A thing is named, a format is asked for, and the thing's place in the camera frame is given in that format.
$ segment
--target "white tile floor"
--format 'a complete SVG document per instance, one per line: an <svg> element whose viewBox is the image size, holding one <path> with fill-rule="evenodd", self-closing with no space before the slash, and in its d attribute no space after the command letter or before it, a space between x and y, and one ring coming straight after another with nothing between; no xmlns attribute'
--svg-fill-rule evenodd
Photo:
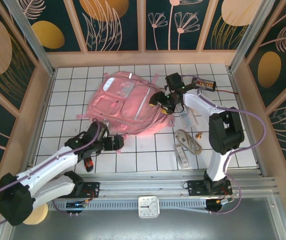
<svg viewBox="0 0 286 240"><path fill-rule="evenodd" d="M113 74L118 71L129 71L150 81L154 74L160 77L156 83L159 88L166 85L165 76L178 72L183 75L198 75L202 79L215 80L218 90L232 91L232 87L223 64L170 64L170 65L136 65L136 66L106 66L106 67L67 67L57 72L46 121L37 151L36 164L44 161L55 153L71 137L81 131L86 131L90 125L87 119L76 119L77 114L85 113L90 99L103 82L103 73ZM191 83L192 77L184 77L185 84ZM211 100L226 107L238 107L235 96L226 92L209 92L204 94ZM94 173L123 173L146 171L177 171L181 167L177 163L173 144L174 132L182 128L178 114L175 114L175 126L166 127L151 136L128 136L122 153L103 152L94 157ZM199 126L186 129L193 137L202 132L198 141L203 151L194 156L185 151L189 160L188 169L205 169L209 166L212 149L208 141L208 123L195 112ZM247 134L241 147L249 146ZM237 153L233 156L230 168L256 168L251 150ZM78 174L87 174L83 162L70 168Z"/></svg>

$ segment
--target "white clock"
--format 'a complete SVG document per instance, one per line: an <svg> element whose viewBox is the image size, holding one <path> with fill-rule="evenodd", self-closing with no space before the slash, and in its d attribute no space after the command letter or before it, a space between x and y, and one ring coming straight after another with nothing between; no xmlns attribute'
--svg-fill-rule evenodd
<svg viewBox="0 0 286 240"><path fill-rule="evenodd" d="M141 218L156 218L159 215L159 200L156 196L138 198L138 215Z"/></svg>

